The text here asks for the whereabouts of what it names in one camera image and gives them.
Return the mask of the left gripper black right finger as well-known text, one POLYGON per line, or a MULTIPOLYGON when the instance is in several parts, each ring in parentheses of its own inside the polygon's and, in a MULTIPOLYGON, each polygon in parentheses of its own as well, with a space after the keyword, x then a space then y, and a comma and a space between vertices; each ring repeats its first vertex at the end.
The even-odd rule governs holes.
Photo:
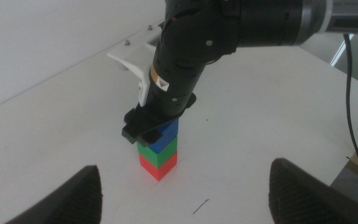
POLYGON ((285 158, 271 164, 268 205, 275 223, 358 223, 358 202, 285 158))

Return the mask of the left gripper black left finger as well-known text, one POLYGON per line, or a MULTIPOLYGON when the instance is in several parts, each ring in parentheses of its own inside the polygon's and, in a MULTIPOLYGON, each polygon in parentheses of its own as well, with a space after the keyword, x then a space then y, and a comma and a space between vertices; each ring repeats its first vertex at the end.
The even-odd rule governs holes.
POLYGON ((96 165, 85 166, 41 201, 9 223, 101 222, 103 194, 96 165))

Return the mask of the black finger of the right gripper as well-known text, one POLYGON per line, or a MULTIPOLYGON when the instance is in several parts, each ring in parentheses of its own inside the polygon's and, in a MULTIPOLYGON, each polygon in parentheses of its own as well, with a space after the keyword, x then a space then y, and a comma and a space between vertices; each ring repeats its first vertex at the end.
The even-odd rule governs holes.
POLYGON ((157 128, 144 134, 141 134, 139 138, 139 143, 145 147, 155 144, 163 136, 162 132, 163 131, 161 128, 157 128))

